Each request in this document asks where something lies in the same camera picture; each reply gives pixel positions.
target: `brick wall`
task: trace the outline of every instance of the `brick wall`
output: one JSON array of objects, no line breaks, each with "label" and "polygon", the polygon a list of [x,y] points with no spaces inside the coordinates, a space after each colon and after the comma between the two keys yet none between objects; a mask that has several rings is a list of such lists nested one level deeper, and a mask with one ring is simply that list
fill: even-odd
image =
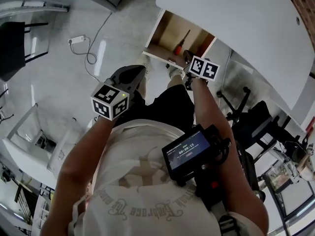
[{"label": "brick wall", "polygon": [[299,12],[315,50],[315,0],[291,0]]}]

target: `white t-shirt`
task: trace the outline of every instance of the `white t-shirt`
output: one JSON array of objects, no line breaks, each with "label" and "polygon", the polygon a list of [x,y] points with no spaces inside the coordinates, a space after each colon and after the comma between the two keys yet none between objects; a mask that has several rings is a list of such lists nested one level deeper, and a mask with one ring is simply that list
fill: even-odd
[{"label": "white t-shirt", "polygon": [[[93,179],[86,211],[73,207],[69,235],[75,236],[220,236],[213,213],[188,182],[178,187],[169,177],[161,149],[183,135],[164,123],[134,120],[113,129]],[[262,236],[249,219],[234,217],[241,235]]]}]

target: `black shorts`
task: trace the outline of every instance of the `black shorts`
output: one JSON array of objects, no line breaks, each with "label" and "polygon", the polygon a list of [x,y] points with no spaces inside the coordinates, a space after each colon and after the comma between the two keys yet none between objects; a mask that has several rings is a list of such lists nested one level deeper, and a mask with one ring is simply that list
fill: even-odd
[{"label": "black shorts", "polygon": [[183,85],[168,88],[148,106],[138,91],[133,101],[132,107],[118,117],[115,126],[135,119],[148,119],[188,132],[193,125],[194,104]]}]

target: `power strip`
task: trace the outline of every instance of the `power strip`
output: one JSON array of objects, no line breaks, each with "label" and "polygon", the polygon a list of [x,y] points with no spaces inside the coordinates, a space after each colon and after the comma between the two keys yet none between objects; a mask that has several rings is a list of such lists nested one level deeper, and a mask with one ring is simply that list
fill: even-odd
[{"label": "power strip", "polygon": [[85,35],[81,35],[81,36],[73,37],[73,38],[69,39],[68,43],[69,43],[69,45],[73,45],[73,44],[76,44],[76,43],[84,42],[85,39],[86,39],[86,36]]}]

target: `digital display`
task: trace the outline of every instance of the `digital display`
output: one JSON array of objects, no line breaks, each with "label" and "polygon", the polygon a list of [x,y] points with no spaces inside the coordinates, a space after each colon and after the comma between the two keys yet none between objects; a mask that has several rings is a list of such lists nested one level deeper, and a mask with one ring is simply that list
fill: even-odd
[{"label": "digital display", "polygon": [[210,144],[201,131],[197,131],[176,147],[166,152],[171,169],[173,170],[183,163],[186,163],[209,146]]}]

